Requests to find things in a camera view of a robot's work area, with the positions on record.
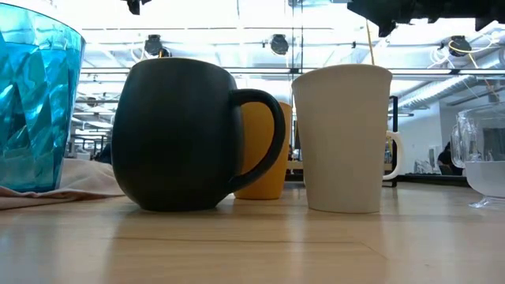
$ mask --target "desk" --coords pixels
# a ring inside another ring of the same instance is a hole
[[[505,212],[471,189],[401,183],[381,214],[226,198],[157,214],[126,197],[0,212],[0,283],[501,283]]]

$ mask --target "glass of water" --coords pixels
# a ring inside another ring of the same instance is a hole
[[[466,169],[473,189],[484,195],[472,207],[505,208],[505,103],[458,114],[451,138],[453,163]]]
[[[0,186],[46,192],[59,185],[85,41],[27,8],[0,3]]]

